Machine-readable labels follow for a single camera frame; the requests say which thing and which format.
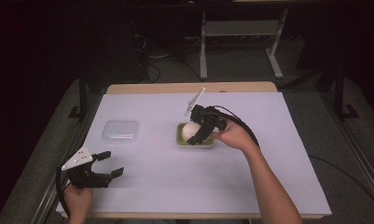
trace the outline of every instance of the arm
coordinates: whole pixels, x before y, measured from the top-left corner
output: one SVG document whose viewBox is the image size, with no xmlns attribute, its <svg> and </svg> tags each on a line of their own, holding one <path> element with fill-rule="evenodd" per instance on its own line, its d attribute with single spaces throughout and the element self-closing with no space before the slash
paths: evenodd
<svg viewBox="0 0 374 224">
<path fill-rule="evenodd" d="M 70 184 L 63 192 L 70 210 L 69 224 L 83 224 L 93 203 L 93 189 L 78 189 Z"/>
<path fill-rule="evenodd" d="M 239 149 L 247 159 L 254 179 L 256 197 L 264 223 L 302 223 L 300 214 L 277 177 L 266 162 L 259 147 L 248 133 L 231 120 L 224 132 L 212 133 L 211 138 Z"/>
</svg>

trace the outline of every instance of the finger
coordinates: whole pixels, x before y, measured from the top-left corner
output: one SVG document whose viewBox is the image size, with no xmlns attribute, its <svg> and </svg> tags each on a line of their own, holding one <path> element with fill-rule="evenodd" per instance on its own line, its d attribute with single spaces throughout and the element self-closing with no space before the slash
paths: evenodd
<svg viewBox="0 0 374 224">
<path fill-rule="evenodd" d="M 219 138 L 220 138 L 220 135 L 221 135 L 221 133 L 212 132 L 212 133 L 210 133 L 209 138 L 212 138 L 212 139 L 219 139 Z"/>
</svg>

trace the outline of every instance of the gray floor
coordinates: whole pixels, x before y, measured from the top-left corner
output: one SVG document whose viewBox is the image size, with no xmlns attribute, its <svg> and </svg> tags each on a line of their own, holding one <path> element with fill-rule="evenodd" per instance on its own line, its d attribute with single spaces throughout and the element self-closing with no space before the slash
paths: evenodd
<svg viewBox="0 0 374 224">
<path fill-rule="evenodd" d="M 287 83 L 305 71 L 296 71 L 302 40 L 281 42 L 276 53 L 284 72 L 284 79 L 276 80 L 266 58 L 265 44 L 257 43 L 246 50 L 227 49 L 207 55 L 207 81 L 273 81 L 277 85 Z M 166 59 L 154 63 L 160 69 L 158 82 L 199 82 L 198 52 L 191 51 L 186 56 L 186 64 Z M 151 67 L 151 78 L 158 73 Z M 342 127 L 353 133 L 358 145 L 364 150 L 374 168 L 374 111 L 364 99 L 359 88 L 350 80 L 345 80 L 345 104 L 352 105 L 359 119 L 339 122 L 331 109 L 333 91 L 322 94 L 314 90 L 316 77 L 291 91 L 284 91 L 291 116 L 310 155 L 332 162 L 368 188 L 353 149 Z M 100 95 L 90 94 L 90 114 L 85 122 L 69 119 L 72 107 L 78 105 L 78 88 L 75 82 L 65 93 L 47 129 L 38 142 L 35 152 L 26 165 L 17 186 L 14 188 L 1 216 L 0 223 L 67 223 L 66 219 L 52 211 L 46 214 L 36 212 L 37 208 L 50 208 L 53 198 L 45 198 L 53 191 L 48 188 L 55 168 L 62 159 L 65 149 L 77 145 L 76 140 L 88 131 L 94 111 L 100 102 Z M 305 223 L 374 223 L 374 202 L 347 175 L 325 162 L 312 159 L 312 165 L 325 190 L 332 215 Z M 88 223 L 120 223 L 119 220 L 92 219 Z"/>
</svg>

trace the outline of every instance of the white tabletop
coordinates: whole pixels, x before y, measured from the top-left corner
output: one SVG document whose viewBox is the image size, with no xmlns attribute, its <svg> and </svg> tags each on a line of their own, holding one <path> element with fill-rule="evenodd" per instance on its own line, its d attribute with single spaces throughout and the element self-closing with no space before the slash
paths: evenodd
<svg viewBox="0 0 374 224">
<path fill-rule="evenodd" d="M 125 167 L 108 189 L 94 190 L 93 217 L 254 218 L 259 209 L 243 154 L 219 141 L 211 148 L 180 148 L 176 127 L 191 93 L 107 94 L 90 127 L 91 153 L 110 150 L 94 163 L 96 173 Z M 256 134 L 273 172 L 303 217 L 331 214 L 298 131 L 279 92 L 206 92 L 199 105 L 222 105 Z M 110 119 L 139 123 L 137 141 L 108 145 L 102 139 Z"/>
</svg>

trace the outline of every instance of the wooden table edge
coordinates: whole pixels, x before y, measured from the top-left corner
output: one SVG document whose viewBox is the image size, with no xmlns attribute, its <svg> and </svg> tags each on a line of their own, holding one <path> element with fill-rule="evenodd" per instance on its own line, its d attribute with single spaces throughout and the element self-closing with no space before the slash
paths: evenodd
<svg viewBox="0 0 374 224">
<path fill-rule="evenodd" d="M 155 83 L 155 84 L 115 84 L 107 89 L 107 94 L 125 93 L 172 93 L 199 92 L 277 92 L 272 82 L 199 82 L 199 83 Z"/>
</svg>

